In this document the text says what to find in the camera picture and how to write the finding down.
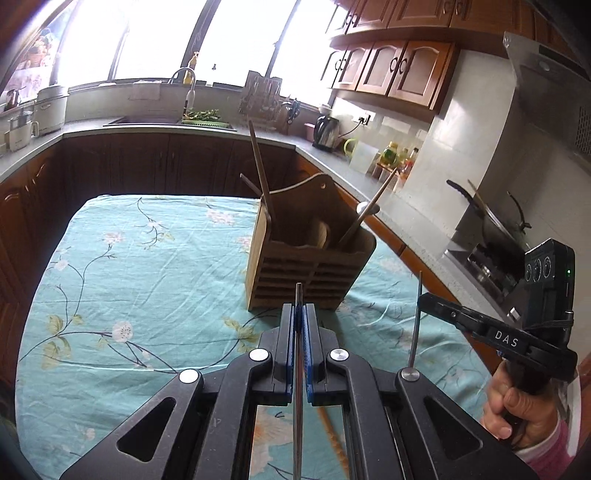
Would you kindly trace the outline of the person's right hand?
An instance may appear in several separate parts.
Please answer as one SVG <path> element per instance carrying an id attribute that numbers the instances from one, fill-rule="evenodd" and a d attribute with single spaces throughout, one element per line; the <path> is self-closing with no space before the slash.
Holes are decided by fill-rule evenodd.
<path id="1" fill-rule="evenodd" d="M 504 418 L 510 413 L 522 420 L 523 430 L 513 433 L 513 427 Z M 558 410 L 552 390 L 530 395 L 514 386 L 503 361 L 487 387 L 487 401 L 483 406 L 481 425 L 499 440 L 512 438 L 511 446 L 517 450 L 533 447 L 551 436 L 559 422 Z"/>

